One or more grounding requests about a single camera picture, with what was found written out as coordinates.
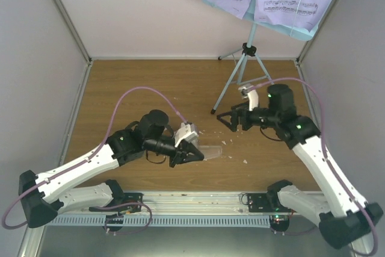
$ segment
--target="black clamp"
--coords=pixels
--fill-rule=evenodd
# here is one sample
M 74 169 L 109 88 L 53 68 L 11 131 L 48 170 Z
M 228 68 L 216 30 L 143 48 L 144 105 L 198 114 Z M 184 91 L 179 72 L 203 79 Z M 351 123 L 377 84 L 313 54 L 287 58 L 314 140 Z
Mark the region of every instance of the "black clamp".
M 255 53 L 257 52 L 257 48 L 255 46 L 250 46 L 249 48 L 247 47 L 247 43 L 245 42 L 242 45 L 243 54 L 247 54 L 249 57 L 255 57 Z

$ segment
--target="gray wall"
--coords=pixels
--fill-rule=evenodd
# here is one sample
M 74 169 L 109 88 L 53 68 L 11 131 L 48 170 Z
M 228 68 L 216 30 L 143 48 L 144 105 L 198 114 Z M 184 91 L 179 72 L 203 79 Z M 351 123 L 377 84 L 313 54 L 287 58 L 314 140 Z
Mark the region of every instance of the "gray wall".
M 303 61 L 325 106 L 330 150 L 385 209 L 385 0 L 340 0 Z M 377 226 L 385 256 L 385 220 Z
M 0 0 L 0 214 L 22 172 L 58 164 L 85 65 L 51 0 Z M 24 219 L 18 206 L 8 223 Z M 0 229 L 1 256 L 16 256 L 24 231 Z

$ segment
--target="ribbed metal strip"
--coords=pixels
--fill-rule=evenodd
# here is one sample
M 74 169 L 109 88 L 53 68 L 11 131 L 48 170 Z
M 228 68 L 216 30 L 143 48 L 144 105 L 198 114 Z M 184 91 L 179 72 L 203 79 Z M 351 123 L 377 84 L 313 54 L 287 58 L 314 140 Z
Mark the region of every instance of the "ribbed metal strip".
M 123 224 L 109 226 L 143 226 L 148 215 L 125 215 Z M 48 226 L 103 226 L 104 215 L 63 214 L 50 222 Z M 265 215 L 154 215 L 151 227 L 249 227 L 269 228 L 269 217 Z

